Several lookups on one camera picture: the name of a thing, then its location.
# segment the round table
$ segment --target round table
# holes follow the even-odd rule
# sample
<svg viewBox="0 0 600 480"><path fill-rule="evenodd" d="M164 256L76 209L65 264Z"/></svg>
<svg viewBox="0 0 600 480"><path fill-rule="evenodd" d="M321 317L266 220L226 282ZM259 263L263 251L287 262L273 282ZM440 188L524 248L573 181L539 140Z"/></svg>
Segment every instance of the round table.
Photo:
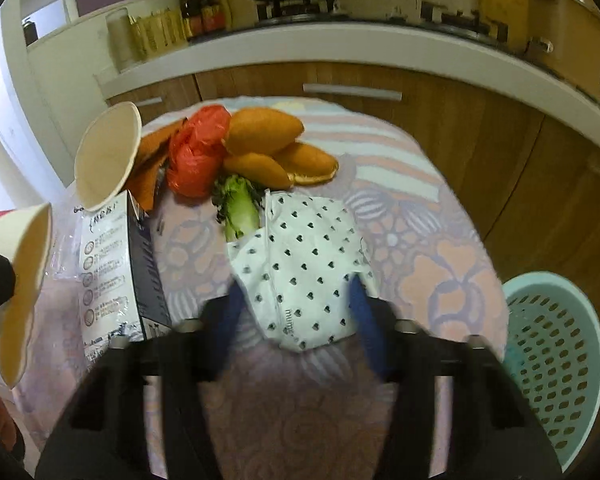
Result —
<svg viewBox="0 0 600 480"><path fill-rule="evenodd" d="M265 105L298 116L302 140L338 157L325 186L299 189L342 200L372 253L380 297L398 316L453 340L485 336L502 356L508 311L501 284L466 212L443 177L404 131L322 101L238 98L231 112ZM150 132L200 106L167 114ZM67 200L60 218L73 213ZM230 266L216 209L192 207L167 192L152 215L154 250L173 322L195 317L225 292ZM45 280L36 304L27 370L15 392L34 439L43 445L86 370L77 280ZM228 369L203 384L203 400L224 478L368 480L386 433L396 388L368 368L355 336L294 354L266 342L248 311L240 320ZM451 389L438 381L431 473L445 469ZM158 400L146 400L154 472L162 461Z"/></svg>

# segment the green vegetable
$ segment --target green vegetable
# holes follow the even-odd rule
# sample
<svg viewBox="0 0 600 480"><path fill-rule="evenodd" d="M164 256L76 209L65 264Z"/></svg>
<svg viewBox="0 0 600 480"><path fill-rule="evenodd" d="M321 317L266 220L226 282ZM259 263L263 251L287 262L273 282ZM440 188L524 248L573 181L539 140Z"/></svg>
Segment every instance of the green vegetable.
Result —
<svg viewBox="0 0 600 480"><path fill-rule="evenodd" d="M264 189L238 175L219 177L211 195L218 208L218 223L224 222L224 238L233 242L260 228Z"/></svg>

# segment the teal plastic basket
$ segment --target teal plastic basket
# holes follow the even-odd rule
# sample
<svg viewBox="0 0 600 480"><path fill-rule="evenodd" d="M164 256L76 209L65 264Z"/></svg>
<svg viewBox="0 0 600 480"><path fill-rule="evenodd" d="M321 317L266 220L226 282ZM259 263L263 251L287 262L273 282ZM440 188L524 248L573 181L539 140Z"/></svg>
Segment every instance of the teal plastic basket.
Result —
<svg viewBox="0 0 600 480"><path fill-rule="evenodd" d="M504 284L509 305L505 366L560 460L570 466L600 407L600 322L569 280L530 272Z"/></svg>

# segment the wooden cabinet panel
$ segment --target wooden cabinet panel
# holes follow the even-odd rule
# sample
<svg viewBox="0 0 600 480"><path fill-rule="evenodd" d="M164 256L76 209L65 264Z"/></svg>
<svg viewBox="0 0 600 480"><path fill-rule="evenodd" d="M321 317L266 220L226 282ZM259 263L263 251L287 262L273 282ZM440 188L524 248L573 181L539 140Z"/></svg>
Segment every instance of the wooden cabinet panel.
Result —
<svg viewBox="0 0 600 480"><path fill-rule="evenodd" d="M600 149L546 118L485 246L503 281L556 272L586 293L600 318Z"/></svg>
<svg viewBox="0 0 600 480"><path fill-rule="evenodd" d="M161 99L160 102L147 104L145 101ZM112 97L107 101L110 106L124 101L131 101L138 106L142 124L176 110L182 110L200 102L200 94L193 75L186 75L144 86L131 92Z"/></svg>
<svg viewBox="0 0 600 480"><path fill-rule="evenodd" d="M276 63L197 74L203 99L307 96L388 121L411 134L447 179L484 237L524 168L542 114L458 81L396 68L331 62ZM310 94L304 83L402 93L400 102Z"/></svg>

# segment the white countertop edge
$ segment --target white countertop edge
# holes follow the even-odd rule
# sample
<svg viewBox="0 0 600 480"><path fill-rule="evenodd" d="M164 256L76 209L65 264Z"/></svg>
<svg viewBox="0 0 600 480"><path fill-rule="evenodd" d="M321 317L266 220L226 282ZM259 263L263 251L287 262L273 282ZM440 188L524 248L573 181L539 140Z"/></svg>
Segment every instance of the white countertop edge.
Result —
<svg viewBox="0 0 600 480"><path fill-rule="evenodd" d="M600 107L568 84L493 48L418 28L311 23L250 30L151 60L101 89L108 99L206 70L290 61L394 66L457 79L536 108L600 146Z"/></svg>

